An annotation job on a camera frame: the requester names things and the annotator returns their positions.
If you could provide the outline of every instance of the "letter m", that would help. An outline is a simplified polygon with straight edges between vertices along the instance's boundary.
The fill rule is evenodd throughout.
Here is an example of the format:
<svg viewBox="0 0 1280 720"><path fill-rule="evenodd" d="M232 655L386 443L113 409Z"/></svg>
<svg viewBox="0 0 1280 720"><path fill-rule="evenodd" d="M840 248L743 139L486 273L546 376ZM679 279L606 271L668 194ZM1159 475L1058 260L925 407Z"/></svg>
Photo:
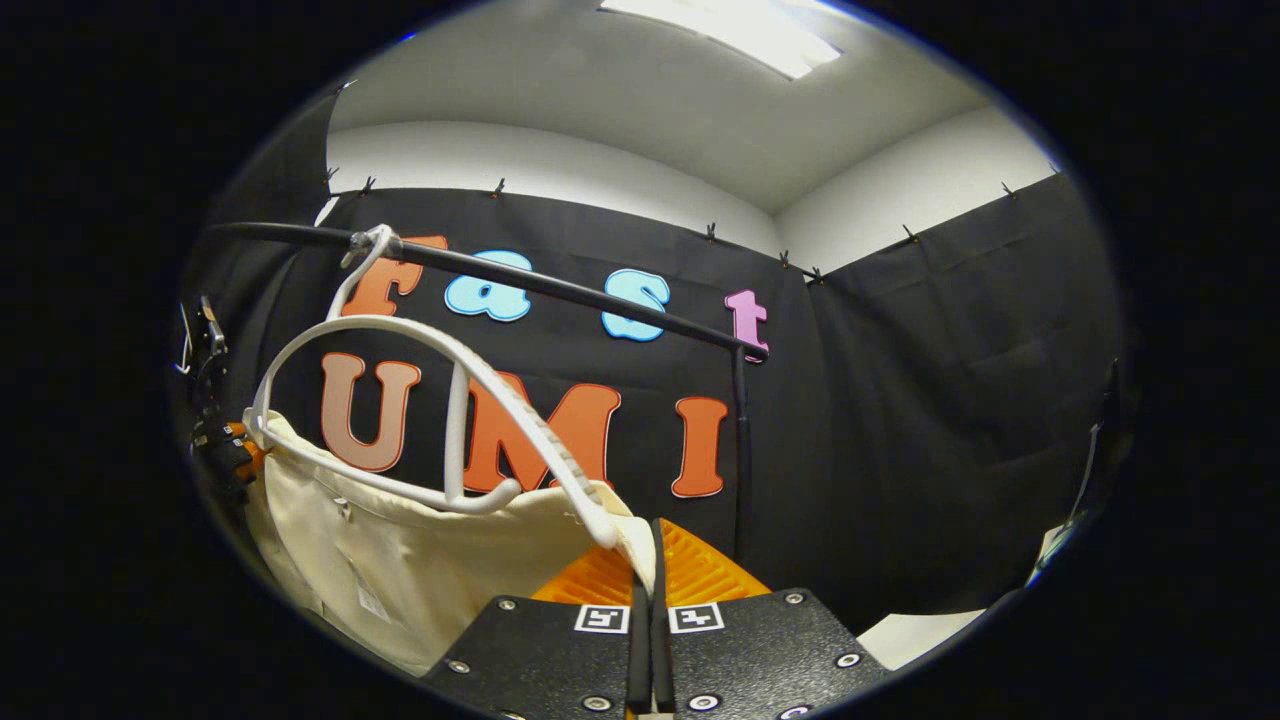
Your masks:
<svg viewBox="0 0 1280 720"><path fill-rule="evenodd" d="M498 373L516 393L529 400L524 383L511 373ZM547 474L547 462L534 445L520 430L511 415L498 401L471 380L475 400L475 424L471 432L471 456L463 471L463 486L471 491L489 492L506 475L498 468L499 451L506 455L516 479L525 491L538 489ZM609 418L622 405L618 391L598 384L577 384L561 398L556 411L547 419L564 447L573 454L582 471L593 480L604 477L604 459L609 438Z"/></svg>

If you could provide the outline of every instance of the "light blue letter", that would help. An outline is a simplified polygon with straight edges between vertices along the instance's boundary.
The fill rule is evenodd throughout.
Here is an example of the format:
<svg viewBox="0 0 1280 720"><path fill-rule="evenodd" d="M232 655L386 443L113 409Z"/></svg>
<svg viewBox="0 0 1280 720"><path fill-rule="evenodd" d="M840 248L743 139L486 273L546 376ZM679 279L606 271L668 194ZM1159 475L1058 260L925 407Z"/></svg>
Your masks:
<svg viewBox="0 0 1280 720"><path fill-rule="evenodd" d="M652 307L659 313L666 313L663 307L671 300L671 288L667 281L658 275L641 273L640 270L618 270L604 281L604 292L622 300L637 302L645 307ZM628 337L640 342L649 342L662 334L662 328L646 325L639 320L603 313L604 331L613 337Z"/></svg>
<svg viewBox="0 0 1280 720"><path fill-rule="evenodd" d="M509 250L485 250L484 252L476 252L475 256L511 265L512 268L520 268L521 270L534 269L532 263L524 255ZM444 304L449 306L449 310L460 315L479 315L484 313L494 320L503 323L524 318L529 313L529 309L534 306L525 297L525 291L520 288L472 278L471 275L462 275L451 282L449 287L444 288Z"/></svg>

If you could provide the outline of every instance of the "orange letter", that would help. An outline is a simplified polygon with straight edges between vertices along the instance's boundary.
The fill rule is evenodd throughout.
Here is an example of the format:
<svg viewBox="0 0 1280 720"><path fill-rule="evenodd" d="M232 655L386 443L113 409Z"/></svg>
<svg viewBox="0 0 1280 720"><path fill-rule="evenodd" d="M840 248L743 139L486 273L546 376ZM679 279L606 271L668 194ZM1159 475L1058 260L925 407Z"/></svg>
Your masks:
<svg viewBox="0 0 1280 720"><path fill-rule="evenodd" d="M498 373L516 392L529 400L524 383L511 373ZM534 450L534 445L520 432L516 421L502 405L471 380L475 397L475 425L471 433L471 457L463 471L467 489L489 492L504 477L498 470L498 450L507 456L512 473L526 491L536 489L547 474L547 462ZM609 418L622 405L618 391L598 384L577 384L564 393L556 411L547 419L564 447L573 455L586 477L609 480L604 477L604 456L609 438Z"/></svg>
<svg viewBox="0 0 1280 720"><path fill-rule="evenodd" d="M719 448L719 423L728 407L710 397L686 397L676 404L676 413L685 419L685 451L680 477L671 483L676 497L707 497L724 487L724 478L716 474L716 451Z"/></svg>
<svg viewBox="0 0 1280 720"><path fill-rule="evenodd" d="M443 234L430 237L402 237L404 242L421 245L424 247L438 247L448 250ZM398 295L408 295L417 287L417 281L422 278L422 265L404 263L401 260L388 260L379 258L372 268L365 273L356 283L356 290L351 293L351 300L342 306L343 315L394 315L396 304L390 301L392 283L396 283Z"/></svg>
<svg viewBox="0 0 1280 720"><path fill-rule="evenodd" d="M404 448L404 407L408 388L422 379L422 370L406 363L379 363L374 375L383 382L378 439L365 445L351 432L351 395L356 378L365 374L365 361L346 352L329 352L324 369L324 398L320 402L320 432L329 451L349 465L380 473L399 461Z"/></svg>

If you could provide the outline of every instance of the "white wall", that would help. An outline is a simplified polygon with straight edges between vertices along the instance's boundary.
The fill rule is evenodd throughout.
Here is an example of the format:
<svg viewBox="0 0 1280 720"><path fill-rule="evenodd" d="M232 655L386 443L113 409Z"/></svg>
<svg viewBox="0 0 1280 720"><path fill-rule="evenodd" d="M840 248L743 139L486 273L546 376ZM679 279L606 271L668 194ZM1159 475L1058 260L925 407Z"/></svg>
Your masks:
<svg viewBox="0 0 1280 720"><path fill-rule="evenodd" d="M484 123L417 122L329 136L334 192L451 187L534 195L608 208L705 232L777 258L773 218L705 182L639 155L544 131Z"/></svg>
<svg viewBox="0 0 1280 720"><path fill-rule="evenodd" d="M776 217L796 265L835 270L1053 174L1050 158L995 108L956 115L872 155Z"/></svg>

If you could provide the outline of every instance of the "black metal rod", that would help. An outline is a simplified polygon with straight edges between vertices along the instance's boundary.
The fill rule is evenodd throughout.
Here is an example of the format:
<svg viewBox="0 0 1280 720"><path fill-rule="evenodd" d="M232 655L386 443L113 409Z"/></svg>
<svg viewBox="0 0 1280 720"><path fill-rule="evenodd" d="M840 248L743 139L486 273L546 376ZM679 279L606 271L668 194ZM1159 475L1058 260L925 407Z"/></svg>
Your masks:
<svg viewBox="0 0 1280 720"><path fill-rule="evenodd" d="M356 234L353 231L289 225L282 223L225 223L220 225L210 225L205 228L205 232L228 236L248 234L259 240L273 240L276 242L291 242L294 245L321 247L337 245L347 247L347 243L351 242L351 237ZM424 247L410 242L401 243L399 251L388 249L384 258L439 268L445 272L499 282L521 290L547 295L549 297L567 300L577 305L588 305L590 307L595 307L596 310L604 310L605 313L612 313L630 320L639 320L664 331L671 331L680 336L723 347L726 350L744 351L748 356L760 361L769 357L768 350L741 341L731 334L724 334L684 318L662 313L652 307L645 307L644 305L631 302L630 300L622 300L621 297L605 295L580 284L540 273L521 270L520 268L512 268L511 265L503 265L502 263L472 258L452 250Z"/></svg>
<svg viewBox="0 0 1280 720"><path fill-rule="evenodd" d="M737 415L737 488L735 491L733 560L746 552L751 518L751 425L746 402L746 352L733 350L733 410Z"/></svg>

